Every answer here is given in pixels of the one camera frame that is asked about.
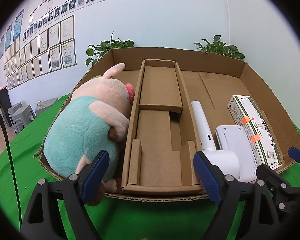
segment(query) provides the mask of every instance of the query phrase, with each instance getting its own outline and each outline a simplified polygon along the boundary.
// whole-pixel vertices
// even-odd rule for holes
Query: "white electronic device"
[[[240,164],[237,155],[230,150],[216,150],[216,145],[200,102],[192,101],[191,105],[197,123],[202,152],[211,164],[219,167],[223,174],[231,174],[236,179],[239,179]]]
[[[257,164],[249,139],[240,125],[220,125],[216,128],[221,150],[229,150],[237,155],[240,164],[238,181],[251,182],[257,179]]]

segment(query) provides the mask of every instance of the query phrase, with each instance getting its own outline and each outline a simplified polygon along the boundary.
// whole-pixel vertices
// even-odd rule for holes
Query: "plush toy nose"
[[[133,99],[134,99],[134,88],[131,84],[126,84],[126,88],[128,90],[128,95],[129,95],[129,100],[130,100],[130,105],[132,107],[133,104]]]

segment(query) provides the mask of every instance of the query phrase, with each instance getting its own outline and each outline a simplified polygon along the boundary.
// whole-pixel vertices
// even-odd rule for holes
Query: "blue wall poster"
[[[24,9],[16,17],[16,21],[14,23],[14,29],[13,29],[13,40],[15,40],[21,33],[23,11],[24,11]]]
[[[4,35],[0,40],[0,58],[2,58],[3,54],[4,54]]]
[[[12,23],[10,24],[10,26],[7,29],[7,33],[6,33],[6,51],[7,49],[10,47],[10,41],[11,41],[11,31],[12,31]]]

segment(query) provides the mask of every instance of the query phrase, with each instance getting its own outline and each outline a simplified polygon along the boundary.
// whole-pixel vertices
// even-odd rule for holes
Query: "green tablecloth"
[[[40,178],[55,181],[33,155],[55,115],[66,100],[60,98],[40,114],[10,143],[21,201],[22,215],[32,191]],[[300,164],[296,163],[282,176],[292,186],[300,186]],[[0,155],[0,206],[18,228],[18,208],[7,151]],[[75,239],[65,206],[59,203],[60,213],[68,239]],[[227,239],[234,239],[239,226],[243,203],[239,203],[236,218]],[[103,198],[96,207],[86,207],[88,214],[103,240],[167,240],[200,239],[207,229],[217,206],[209,200],[174,203],[142,203]]]

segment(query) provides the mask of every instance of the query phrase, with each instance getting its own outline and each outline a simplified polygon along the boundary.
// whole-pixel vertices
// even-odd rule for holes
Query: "teal plush clothing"
[[[108,139],[110,126],[89,110],[89,105],[99,99],[78,97],[60,113],[53,123],[44,143],[43,152],[51,168],[68,177],[75,172],[83,155],[93,161],[100,150],[109,153],[109,168],[103,178],[114,175],[119,151],[115,142]]]

